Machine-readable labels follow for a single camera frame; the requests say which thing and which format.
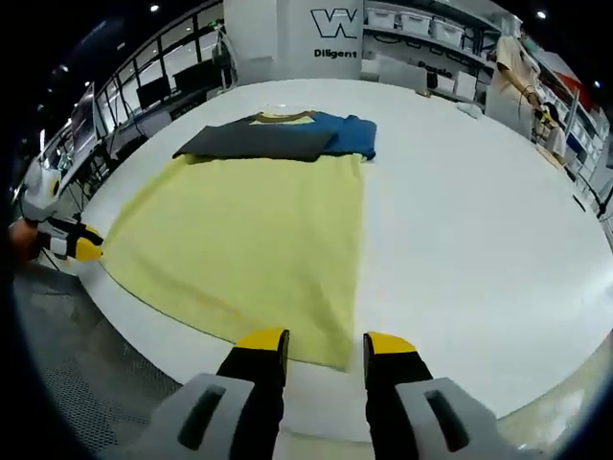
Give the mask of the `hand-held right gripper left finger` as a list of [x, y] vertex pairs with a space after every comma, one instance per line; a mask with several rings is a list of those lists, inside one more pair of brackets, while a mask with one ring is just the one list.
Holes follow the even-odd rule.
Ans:
[[260, 330], [153, 411], [126, 459], [270, 459], [284, 415], [289, 330]]

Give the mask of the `person's left hand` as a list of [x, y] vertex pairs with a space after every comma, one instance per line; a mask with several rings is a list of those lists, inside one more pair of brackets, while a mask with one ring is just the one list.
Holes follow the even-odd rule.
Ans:
[[17, 265], [35, 260], [40, 253], [38, 230], [35, 224], [19, 219], [9, 228], [12, 254]]

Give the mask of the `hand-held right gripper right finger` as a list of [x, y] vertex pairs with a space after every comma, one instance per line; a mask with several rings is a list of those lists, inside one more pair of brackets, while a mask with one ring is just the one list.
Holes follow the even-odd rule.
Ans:
[[448, 378], [432, 376], [415, 345], [363, 334], [366, 420], [377, 459], [519, 459], [494, 414]]

